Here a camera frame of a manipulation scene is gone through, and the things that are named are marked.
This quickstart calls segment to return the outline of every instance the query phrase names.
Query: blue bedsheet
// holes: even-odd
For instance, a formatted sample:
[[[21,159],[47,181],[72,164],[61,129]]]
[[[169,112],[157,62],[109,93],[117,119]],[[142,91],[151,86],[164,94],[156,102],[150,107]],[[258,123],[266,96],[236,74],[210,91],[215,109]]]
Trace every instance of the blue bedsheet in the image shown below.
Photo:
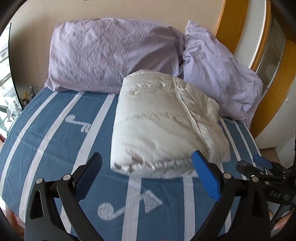
[[[26,107],[0,153],[0,196],[22,220],[32,183],[60,179],[101,153],[103,167],[80,205],[106,240],[190,240],[210,213],[214,201],[199,178],[149,180],[110,170],[112,129],[118,95],[52,92],[43,89]],[[224,171],[243,178],[237,160],[252,163],[259,150],[240,122],[221,118],[230,142],[231,162]],[[221,233],[227,231],[236,199]],[[75,234],[62,205],[58,210],[66,229]]]

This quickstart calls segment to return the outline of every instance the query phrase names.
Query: frosted glass panel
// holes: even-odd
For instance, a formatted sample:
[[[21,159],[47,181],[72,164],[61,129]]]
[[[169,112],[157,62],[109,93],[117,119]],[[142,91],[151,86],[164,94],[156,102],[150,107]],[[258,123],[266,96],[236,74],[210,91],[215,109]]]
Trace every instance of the frosted glass panel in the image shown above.
[[[273,19],[272,23],[269,42],[274,48],[277,56],[281,58],[285,49],[286,37],[283,30],[281,29],[281,26],[275,18]]]
[[[0,63],[0,81],[10,74],[9,59]]]
[[[268,87],[268,85],[273,80],[273,75],[277,70],[279,62],[280,59],[274,51],[273,47],[268,44],[266,54],[257,73],[266,87]]]

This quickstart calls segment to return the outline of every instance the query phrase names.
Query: folded white comforter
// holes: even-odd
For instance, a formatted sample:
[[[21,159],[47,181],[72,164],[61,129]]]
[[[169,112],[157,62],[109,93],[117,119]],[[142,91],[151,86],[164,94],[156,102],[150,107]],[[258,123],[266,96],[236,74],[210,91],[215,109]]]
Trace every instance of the folded white comforter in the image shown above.
[[[218,111],[213,99],[179,78],[147,70],[130,74],[116,109],[111,169],[146,178],[196,176],[196,150],[211,163],[230,161]]]

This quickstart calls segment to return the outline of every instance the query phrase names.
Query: white wall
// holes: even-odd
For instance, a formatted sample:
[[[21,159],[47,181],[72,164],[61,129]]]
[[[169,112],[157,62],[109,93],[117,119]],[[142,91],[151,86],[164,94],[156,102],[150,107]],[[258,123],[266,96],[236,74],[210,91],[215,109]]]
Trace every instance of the white wall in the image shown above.
[[[242,35],[234,52],[236,60],[250,68],[262,38],[266,18],[266,0],[249,0]]]
[[[48,77],[49,47],[56,24],[118,17],[161,21],[184,32],[188,20],[215,32],[223,0],[28,0],[12,18],[11,70],[20,96],[40,91]]]
[[[278,152],[279,159],[281,164],[285,168],[289,168],[293,165],[294,156],[295,156],[295,134],[294,136],[288,141],[288,143]]]
[[[296,130],[296,77],[290,87],[286,100],[274,118],[256,138],[259,148],[276,147],[279,152],[292,138]]]

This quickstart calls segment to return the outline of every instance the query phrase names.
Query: finger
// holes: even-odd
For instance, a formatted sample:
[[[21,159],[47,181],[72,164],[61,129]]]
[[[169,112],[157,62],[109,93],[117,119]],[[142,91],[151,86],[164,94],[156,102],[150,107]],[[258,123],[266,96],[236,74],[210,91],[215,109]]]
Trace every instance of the finger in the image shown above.
[[[272,220],[272,217],[274,216],[274,213],[272,211],[270,211],[270,210],[268,210],[268,211],[269,211],[269,219],[271,221]]]
[[[283,216],[274,226],[275,230],[281,230],[286,223],[288,222],[289,218],[291,217],[292,212],[289,212],[285,216]]]

